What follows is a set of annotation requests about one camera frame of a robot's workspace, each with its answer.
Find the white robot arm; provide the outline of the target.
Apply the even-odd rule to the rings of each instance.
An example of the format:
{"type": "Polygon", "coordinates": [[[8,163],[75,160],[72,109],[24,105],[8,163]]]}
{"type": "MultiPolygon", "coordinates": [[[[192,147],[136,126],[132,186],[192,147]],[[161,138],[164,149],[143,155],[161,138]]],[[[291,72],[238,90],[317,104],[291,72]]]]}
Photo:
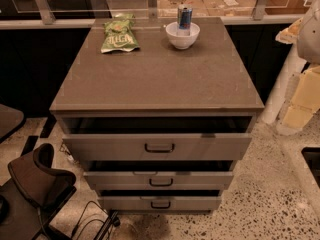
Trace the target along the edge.
{"type": "Polygon", "coordinates": [[[284,126],[302,129],[320,109],[320,0],[312,0],[305,15],[280,31],[276,40],[296,44],[298,56],[309,63],[282,116],[284,126]]]}

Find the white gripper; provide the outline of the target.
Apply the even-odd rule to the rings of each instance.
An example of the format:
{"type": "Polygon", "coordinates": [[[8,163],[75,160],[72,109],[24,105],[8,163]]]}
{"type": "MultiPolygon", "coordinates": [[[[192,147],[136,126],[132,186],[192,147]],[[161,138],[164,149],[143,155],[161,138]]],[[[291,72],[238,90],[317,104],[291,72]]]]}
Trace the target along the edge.
{"type": "MultiPolygon", "coordinates": [[[[281,30],[275,40],[284,44],[296,44],[303,19],[293,22],[289,27],[281,30]]],[[[299,82],[291,99],[294,107],[303,108],[312,113],[320,109],[320,66],[310,65],[299,76],[299,82]]]]}

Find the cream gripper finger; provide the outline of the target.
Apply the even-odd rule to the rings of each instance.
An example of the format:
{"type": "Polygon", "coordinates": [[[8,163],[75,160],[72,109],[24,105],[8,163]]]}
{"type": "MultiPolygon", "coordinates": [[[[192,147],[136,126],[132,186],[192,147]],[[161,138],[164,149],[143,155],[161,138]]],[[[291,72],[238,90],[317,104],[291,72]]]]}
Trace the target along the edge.
{"type": "Polygon", "coordinates": [[[313,117],[314,112],[304,107],[290,105],[282,119],[282,123],[293,129],[302,129],[313,117]]]}

